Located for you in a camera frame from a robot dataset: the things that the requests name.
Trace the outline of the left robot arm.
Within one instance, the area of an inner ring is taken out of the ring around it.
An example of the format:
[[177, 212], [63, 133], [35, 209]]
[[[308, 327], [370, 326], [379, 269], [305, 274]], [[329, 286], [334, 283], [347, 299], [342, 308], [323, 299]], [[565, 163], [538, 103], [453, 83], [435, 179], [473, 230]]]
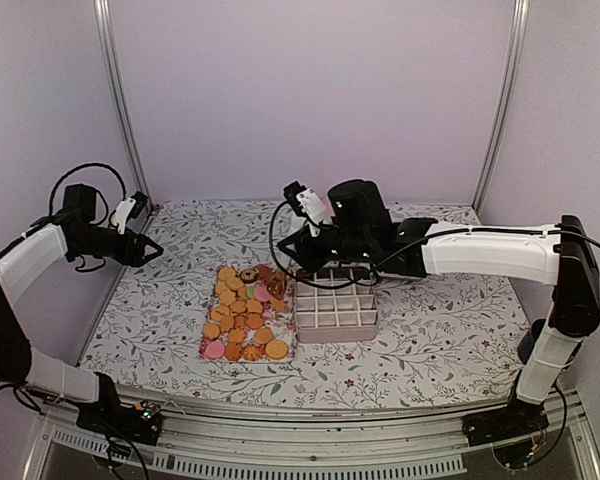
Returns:
[[65, 185], [58, 180], [52, 190], [64, 193], [61, 208], [50, 207], [45, 216], [0, 251], [0, 390], [27, 389], [90, 405], [91, 419], [106, 433], [118, 434], [128, 426], [129, 415], [111, 398], [116, 395], [111, 380], [35, 349], [16, 318], [14, 306], [34, 281], [60, 260], [92, 257], [138, 268], [160, 257], [164, 250], [128, 226], [147, 206], [146, 194], [123, 191], [118, 206], [107, 208], [99, 218], [96, 209], [105, 199], [97, 188]]

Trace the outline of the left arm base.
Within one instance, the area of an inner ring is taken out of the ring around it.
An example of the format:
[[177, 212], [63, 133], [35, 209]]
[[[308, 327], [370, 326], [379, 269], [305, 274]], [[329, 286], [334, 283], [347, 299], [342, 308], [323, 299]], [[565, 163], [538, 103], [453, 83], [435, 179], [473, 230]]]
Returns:
[[158, 444], [164, 422], [159, 413], [148, 416], [135, 407], [112, 407], [96, 403], [74, 403], [74, 406], [79, 411], [76, 425], [84, 430], [143, 445]]

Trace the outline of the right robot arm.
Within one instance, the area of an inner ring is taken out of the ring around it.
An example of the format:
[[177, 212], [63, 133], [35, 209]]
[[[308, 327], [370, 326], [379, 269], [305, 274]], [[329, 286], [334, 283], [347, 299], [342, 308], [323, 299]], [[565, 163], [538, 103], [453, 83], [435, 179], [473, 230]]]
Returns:
[[370, 276], [424, 278], [466, 273], [522, 279], [553, 289], [551, 308], [497, 427], [517, 436], [541, 411], [560, 373], [582, 340], [600, 325], [600, 274], [580, 219], [564, 215], [536, 227], [458, 225], [434, 218], [392, 220], [377, 185], [352, 179], [332, 187], [325, 200], [299, 182], [283, 190], [299, 221], [292, 233], [270, 241], [307, 272], [329, 262], [363, 263]]

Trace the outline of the compartment tin box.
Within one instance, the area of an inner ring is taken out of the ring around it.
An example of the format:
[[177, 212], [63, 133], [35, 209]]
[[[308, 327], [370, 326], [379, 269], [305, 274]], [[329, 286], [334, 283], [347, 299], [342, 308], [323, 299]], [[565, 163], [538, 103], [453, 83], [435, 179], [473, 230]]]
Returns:
[[374, 339], [378, 309], [373, 277], [360, 266], [328, 265], [295, 290], [296, 336], [303, 344]]

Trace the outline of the floral cookie tray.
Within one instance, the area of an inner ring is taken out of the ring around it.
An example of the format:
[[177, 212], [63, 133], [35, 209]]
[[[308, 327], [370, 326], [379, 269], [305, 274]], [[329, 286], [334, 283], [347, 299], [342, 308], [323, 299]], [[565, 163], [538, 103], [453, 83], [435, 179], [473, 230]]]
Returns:
[[[257, 268], [257, 281], [246, 284], [239, 273], [248, 268]], [[255, 285], [266, 288], [265, 281], [272, 270], [268, 264], [235, 267], [222, 265], [216, 270], [216, 279], [207, 309], [206, 322], [202, 326], [200, 357], [205, 361], [224, 363], [289, 363], [296, 349], [295, 325], [295, 284], [291, 281], [283, 300], [271, 296], [268, 302], [248, 299], [246, 286]], [[289, 346], [288, 355], [281, 360], [269, 359], [265, 346], [271, 340], [282, 340]], [[212, 341], [221, 341], [225, 345], [224, 356], [218, 360], [203, 357], [205, 346]], [[256, 362], [245, 361], [243, 350], [248, 345], [261, 348], [263, 357]]]

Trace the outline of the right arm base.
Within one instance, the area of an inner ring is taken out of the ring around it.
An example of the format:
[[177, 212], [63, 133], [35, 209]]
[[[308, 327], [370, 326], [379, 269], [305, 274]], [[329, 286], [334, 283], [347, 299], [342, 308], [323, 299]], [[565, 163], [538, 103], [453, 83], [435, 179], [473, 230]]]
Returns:
[[544, 405], [512, 398], [501, 408], [462, 417], [462, 432], [470, 446], [539, 433], [549, 426]]

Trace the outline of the metal tongs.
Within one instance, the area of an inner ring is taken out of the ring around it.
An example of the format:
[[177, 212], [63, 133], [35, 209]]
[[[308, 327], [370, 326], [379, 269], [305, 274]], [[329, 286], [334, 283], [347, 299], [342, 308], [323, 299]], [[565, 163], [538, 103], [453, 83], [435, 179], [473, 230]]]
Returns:
[[293, 278], [280, 269], [273, 269], [271, 275], [265, 281], [268, 293], [277, 300], [283, 300], [289, 283]]

